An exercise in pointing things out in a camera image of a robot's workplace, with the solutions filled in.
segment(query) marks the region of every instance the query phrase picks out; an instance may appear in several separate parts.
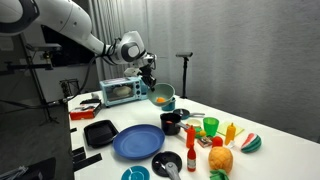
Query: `toy watermelon slice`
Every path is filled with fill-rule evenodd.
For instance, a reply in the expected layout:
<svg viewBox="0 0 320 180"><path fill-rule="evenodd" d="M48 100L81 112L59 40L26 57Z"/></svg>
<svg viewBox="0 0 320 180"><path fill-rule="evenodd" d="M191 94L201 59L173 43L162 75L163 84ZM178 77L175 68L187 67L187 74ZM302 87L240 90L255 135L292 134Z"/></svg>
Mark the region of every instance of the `toy watermelon slice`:
<svg viewBox="0 0 320 180"><path fill-rule="evenodd" d="M241 152L251 153L257 151L261 147L261 138L259 135L250 133L241 146Z"/></svg>

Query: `teal bowl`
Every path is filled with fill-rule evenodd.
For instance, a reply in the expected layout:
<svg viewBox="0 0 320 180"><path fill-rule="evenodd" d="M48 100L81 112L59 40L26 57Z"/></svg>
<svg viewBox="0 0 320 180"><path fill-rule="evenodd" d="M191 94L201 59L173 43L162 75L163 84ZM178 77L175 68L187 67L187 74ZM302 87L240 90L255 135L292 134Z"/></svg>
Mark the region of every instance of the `teal bowl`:
<svg viewBox="0 0 320 180"><path fill-rule="evenodd" d="M175 94L174 88L170 84L159 83L154 86L154 91L148 89L147 97L148 99L158 107L163 107L171 103L171 99ZM163 97L165 102L157 102L157 98Z"/></svg>

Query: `black frying pan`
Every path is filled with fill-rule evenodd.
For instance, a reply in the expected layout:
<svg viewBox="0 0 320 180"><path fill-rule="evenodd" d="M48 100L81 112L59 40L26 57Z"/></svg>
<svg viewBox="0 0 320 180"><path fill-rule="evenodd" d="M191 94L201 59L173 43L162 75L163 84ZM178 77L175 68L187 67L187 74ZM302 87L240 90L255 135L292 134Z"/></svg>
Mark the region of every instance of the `black frying pan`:
<svg viewBox="0 0 320 180"><path fill-rule="evenodd" d="M173 111L175 114L179 114L181 116L181 120L188 119L189 117L194 117L194 116L204 116L204 113L190 113L186 109L175 109Z"/></svg>

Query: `black tray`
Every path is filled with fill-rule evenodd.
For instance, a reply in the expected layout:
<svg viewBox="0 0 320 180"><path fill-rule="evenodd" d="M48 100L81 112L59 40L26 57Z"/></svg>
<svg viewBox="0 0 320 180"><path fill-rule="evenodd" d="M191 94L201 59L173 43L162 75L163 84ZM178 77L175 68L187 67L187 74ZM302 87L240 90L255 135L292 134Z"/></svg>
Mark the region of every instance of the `black tray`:
<svg viewBox="0 0 320 180"><path fill-rule="evenodd" d="M118 133L110 120L98 121L84 128L87 144L92 148L108 145Z"/></svg>

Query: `green cup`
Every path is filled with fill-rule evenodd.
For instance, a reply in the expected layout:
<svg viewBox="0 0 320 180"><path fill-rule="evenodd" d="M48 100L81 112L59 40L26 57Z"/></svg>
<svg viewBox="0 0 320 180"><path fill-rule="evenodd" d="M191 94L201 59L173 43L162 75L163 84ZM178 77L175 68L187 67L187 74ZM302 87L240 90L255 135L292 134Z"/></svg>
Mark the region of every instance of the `green cup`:
<svg viewBox="0 0 320 180"><path fill-rule="evenodd" d="M203 127L207 136L215 136L218 130L219 120L213 117L203 118Z"/></svg>

